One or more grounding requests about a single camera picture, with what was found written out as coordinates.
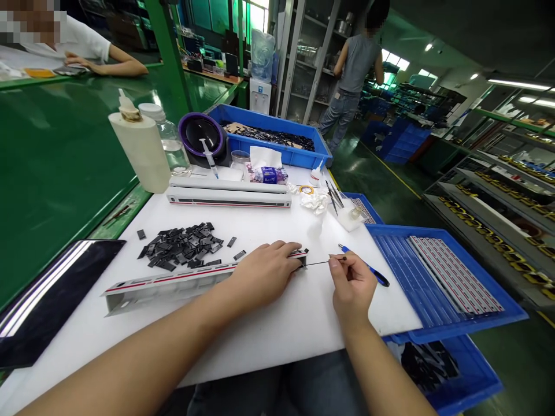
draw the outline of ceiling light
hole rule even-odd
[[[540,99],[537,99],[537,97],[524,96],[524,97],[520,97],[519,101],[522,101],[522,102],[525,102],[525,103],[532,103],[534,105],[539,105],[539,106],[542,106],[542,107],[555,108],[555,101],[540,100]]]
[[[520,88],[524,88],[525,90],[547,91],[551,88],[549,86],[544,86],[539,84],[528,84],[528,83],[522,83],[522,82],[516,82],[516,81],[497,80],[497,79],[490,79],[488,80],[488,82],[492,84],[501,84],[501,85],[507,85],[511,87],[520,87]]]

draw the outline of green floor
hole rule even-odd
[[[330,169],[341,190],[365,194],[387,224],[447,228],[431,209],[358,142],[361,128],[359,122],[353,123]],[[417,193],[432,182],[413,165],[387,165]],[[553,414],[555,329],[537,313],[529,311],[529,314],[529,320],[472,335],[472,340],[500,377],[505,390],[466,411],[466,416]]]

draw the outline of white plastic cap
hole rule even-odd
[[[163,108],[157,104],[151,104],[151,103],[139,104],[139,111],[143,116],[150,117],[154,121],[157,121],[157,122],[166,121],[166,113],[164,113]]]

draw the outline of glue bottle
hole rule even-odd
[[[142,187],[161,194],[168,188],[171,172],[156,122],[141,116],[123,90],[119,91],[119,112],[110,114],[108,120]]]
[[[322,172],[320,171],[320,169],[322,167],[323,162],[324,160],[322,159],[318,167],[316,169],[312,169],[310,173],[310,179],[308,180],[308,182],[310,182],[311,185],[320,186],[320,179],[322,178]]]

